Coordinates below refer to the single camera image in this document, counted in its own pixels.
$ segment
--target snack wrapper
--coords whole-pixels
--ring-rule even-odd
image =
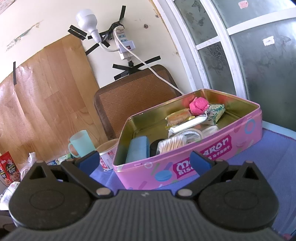
[[[167,127],[177,126],[183,123],[190,116],[192,116],[192,114],[188,108],[174,112],[165,118],[168,121]]]
[[[20,172],[13,162],[9,151],[0,156],[0,171],[1,176],[4,178],[7,185],[10,185],[12,182],[20,181]]]
[[[13,193],[15,192],[17,187],[19,186],[19,184],[20,184],[20,182],[13,182],[6,189],[6,191],[4,192],[4,194],[0,200],[0,210],[8,210],[9,201],[10,201]]]
[[[169,139],[165,139],[163,141],[160,141],[157,146],[156,154],[162,154],[174,149],[177,149],[179,147],[186,145],[186,137],[185,135],[176,135],[174,137],[171,137]]]
[[[193,126],[196,126],[200,123],[204,123],[205,120],[207,120],[207,112],[205,112],[204,115],[199,115],[199,116],[195,117],[194,119],[186,121],[178,126],[171,127],[168,131],[168,137],[171,137],[173,134],[184,131],[184,130],[191,128]]]
[[[206,110],[207,119],[203,124],[215,125],[217,124],[220,117],[225,112],[225,106],[223,104],[211,104]]]
[[[56,160],[48,162],[47,165],[49,165],[49,166],[60,165],[63,161],[65,161],[67,159],[70,159],[70,158],[73,158],[73,156],[69,153],[69,154],[66,154],[64,156],[59,157]]]

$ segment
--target white power cord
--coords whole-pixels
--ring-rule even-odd
[[[148,69],[151,70],[151,72],[153,74],[155,74],[159,79],[161,79],[162,81],[164,81],[165,83],[167,83],[170,87],[174,88],[175,90],[177,90],[178,92],[181,93],[181,95],[184,95],[184,93],[182,91],[180,91],[178,88],[176,88],[175,86],[173,86],[171,83],[169,83],[168,81],[166,81],[164,78],[160,77],[148,64],[146,64],[145,62],[143,62],[137,55],[135,55],[132,51],[130,51],[126,46],[123,45],[123,43],[119,40],[118,36],[117,36],[117,33],[116,33],[116,29],[118,27],[116,27],[114,30],[113,30],[113,36],[115,36],[115,38],[118,40],[118,42],[124,47],[125,50],[127,50],[128,52],[130,52],[133,56],[135,56],[138,60],[140,60],[144,65],[146,65],[148,67]]]
[[[118,49],[108,49],[102,42],[100,42],[99,45],[101,46],[102,49],[104,49],[107,52],[117,52],[117,51],[119,51],[119,48]]]

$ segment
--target white wall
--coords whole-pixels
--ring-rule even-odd
[[[156,12],[149,0],[16,0],[0,15],[0,81],[12,72],[14,61],[16,66],[20,65],[43,47],[67,35],[71,24],[77,26],[75,15],[80,9],[92,9],[98,18],[98,30],[105,31],[118,20],[122,5],[127,6],[122,23],[127,37],[135,42],[134,52],[144,61],[160,55],[161,60],[157,63],[169,70],[180,90],[191,92],[173,41],[162,19],[155,17]],[[13,39],[37,22],[41,22],[38,28],[33,27],[6,51],[6,46]],[[93,44],[93,39],[83,41],[85,50]],[[100,87],[113,82],[114,75],[122,72],[113,69],[113,64],[127,65],[118,53],[105,52],[100,48],[88,57]]]

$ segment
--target red snack package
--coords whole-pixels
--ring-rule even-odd
[[[9,180],[7,179],[6,173],[5,173],[5,171],[2,169],[1,166],[0,166],[0,175],[1,175],[2,178],[4,179],[6,185],[9,186],[9,185],[11,184],[11,181],[9,181]]]
[[[4,153],[2,156],[0,156],[0,169],[1,169],[1,175],[3,176],[3,172],[6,175],[5,182],[9,185],[12,182],[20,182],[20,172],[13,162],[13,159],[9,152]]]

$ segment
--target frosted glass pane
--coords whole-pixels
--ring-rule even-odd
[[[261,105],[265,121],[296,131],[296,19],[265,24],[230,38],[248,98]]]
[[[174,3],[196,45],[217,36],[216,30],[199,0],[175,0]]]
[[[291,0],[212,1],[226,28],[268,13],[295,7],[295,4]]]
[[[211,88],[235,95],[231,72],[221,43],[212,44],[198,52]]]

